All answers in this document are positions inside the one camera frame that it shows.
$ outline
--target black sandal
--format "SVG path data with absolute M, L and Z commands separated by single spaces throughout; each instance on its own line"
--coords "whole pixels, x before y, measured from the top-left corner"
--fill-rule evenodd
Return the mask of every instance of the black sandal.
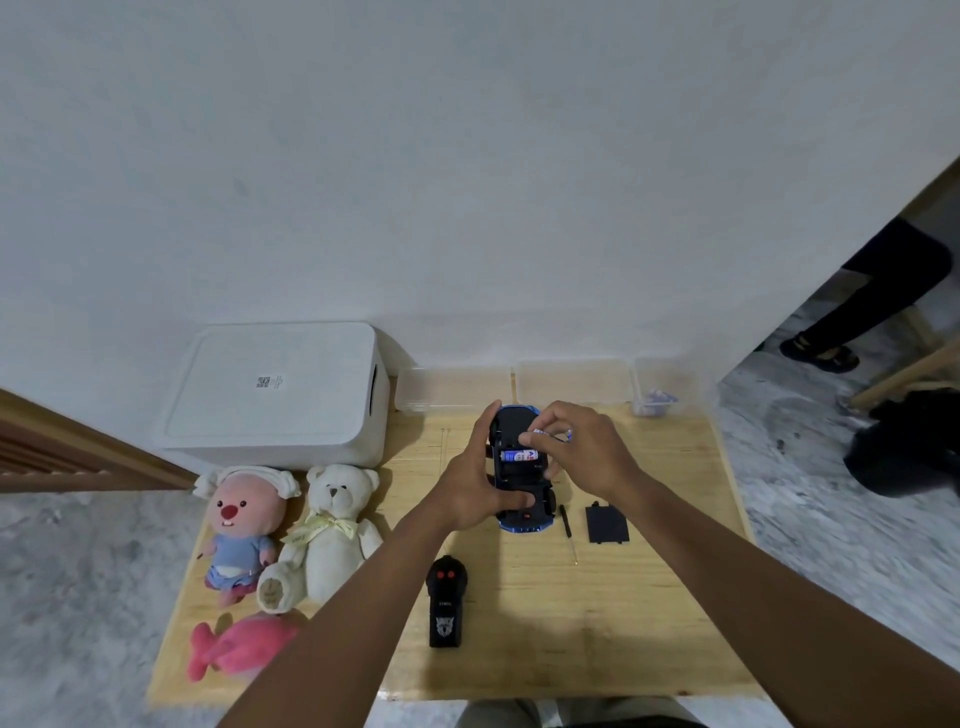
M 821 359 L 816 352 L 812 352 L 809 347 L 799 341 L 799 336 L 793 339 L 787 339 L 780 344 L 780 353 L 788 359 L 801 361 L 804 364 L 812 364 L 817 369 L 831 374 L 842 375 L 846 372 L 852 372 L 860 364 L 859 357 L 847 347 L 840 347 L 837 353 L 829 359 Z

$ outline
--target white teddy bear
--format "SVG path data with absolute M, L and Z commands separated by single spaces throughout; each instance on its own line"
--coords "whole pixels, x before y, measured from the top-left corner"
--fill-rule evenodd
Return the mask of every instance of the white teddy bear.
M 257 584 L 264 612 L 282 614 L 305 596 L 325 604 L 383 543 L 376 526 L 356 518 L 380 484 L 376 471 L 351 465 L 311 468 L 309 512 L 280 539 L 285 546 Z

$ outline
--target stuffed animal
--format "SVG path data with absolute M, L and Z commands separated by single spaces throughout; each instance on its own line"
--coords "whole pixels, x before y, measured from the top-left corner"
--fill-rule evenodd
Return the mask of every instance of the stuffed animal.
M 260 572 L 276 561 L 268 534 L 279 528 L 287 499 L 300 494 L 300 485 L 286 471 L 233 466 L 199 477 L 193 493 L 209 498 L 206 522 L 216 531 L 197 556 L 213 557 L 204 583 L 228 607 L 255 592 Z
M 380 484 L 376 471 L 351 465 L 311 468 L 309 511 L 280 539 L 279 560 L 260 576 L 256 598 L 271 614 L 287 612 L 309 596 L 323 605 L 383 543 L 376 526 L 356 518 Z
M 195 683 L 213 666 L 227 675 L 252 680 L 299 631 L 289 619 L 262 612 L 240 619 L 219 637 L 202 621 L 190 634 L 187 679 Z

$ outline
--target wooden chair leg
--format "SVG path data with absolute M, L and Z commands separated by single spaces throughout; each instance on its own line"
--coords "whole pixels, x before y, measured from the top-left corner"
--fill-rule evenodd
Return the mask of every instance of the wooden chair leg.
M 952 339 L 936 352 L 901 369 L 892 376 L 850 398 L 853 409 L 869 410 L 898 390 L 951 364 L 960 355 L 960 337 Z

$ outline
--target teddy bear ribbon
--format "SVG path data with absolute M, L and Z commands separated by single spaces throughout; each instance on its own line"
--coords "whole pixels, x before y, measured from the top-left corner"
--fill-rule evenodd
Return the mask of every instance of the teddy bear ribbon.
M 350 519 L 334 518 L 328 513 L 317 513 L 310 511 L 310 515 L 300 525 L 295 525 L 290 531 L 280 539 L 284 544 L 292 546 L 306 546 L 321 531 L 330 527 L 339 528 L 344 532 L 347 538 L 352 539 L 357 532 L 357 522 Z

